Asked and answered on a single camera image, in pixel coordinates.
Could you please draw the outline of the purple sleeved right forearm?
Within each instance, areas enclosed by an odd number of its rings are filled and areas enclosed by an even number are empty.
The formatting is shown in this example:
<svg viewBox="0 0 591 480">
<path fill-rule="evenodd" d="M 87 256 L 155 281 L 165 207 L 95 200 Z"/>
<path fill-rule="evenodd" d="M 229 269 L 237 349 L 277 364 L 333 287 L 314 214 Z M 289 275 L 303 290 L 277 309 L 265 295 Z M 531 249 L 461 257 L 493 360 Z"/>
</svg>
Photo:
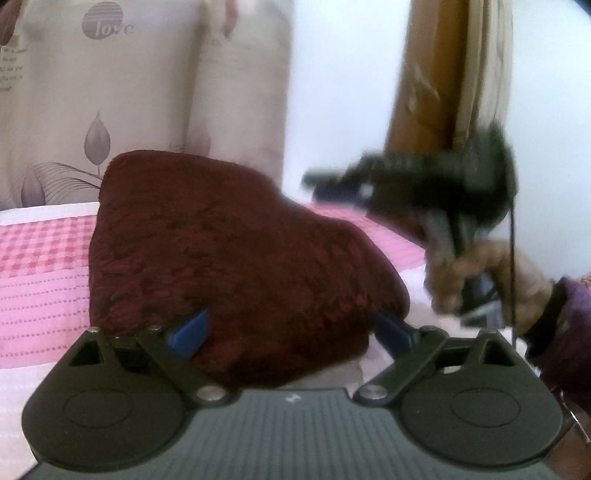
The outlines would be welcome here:
<svg viewBox="0 0 591 480">
<path fill-rule="evenodd" d="M 532 326 L 525 334 L 526 358 L 540 370 L 567 417 L 588 445 L 590 427 L 590 289 L 563 277 L 552 281 L 527 273 L 523 286 L 533 306 Z"/>
</svg>

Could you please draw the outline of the person's right hand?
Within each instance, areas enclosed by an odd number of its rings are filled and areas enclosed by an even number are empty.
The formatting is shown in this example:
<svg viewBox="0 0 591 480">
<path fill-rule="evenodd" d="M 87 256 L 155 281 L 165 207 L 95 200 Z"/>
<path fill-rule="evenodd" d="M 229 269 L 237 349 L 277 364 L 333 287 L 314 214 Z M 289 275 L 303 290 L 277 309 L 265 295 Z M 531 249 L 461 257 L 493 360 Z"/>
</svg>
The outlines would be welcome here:
<svg viewBox="0 0 591 480">
<path fill-rule="evenodd" d="M 512 251 L 506 241 L 477 242 L 453 261 L 429 249 L 426 261 L 425 287 L 436 313 L 457 312 L 466 282 L 487 273 L 500 291 L 505 321 L 519 337 L 542 316 L 553 293 L 554 283 L 527 255 Z"/>
</svg>

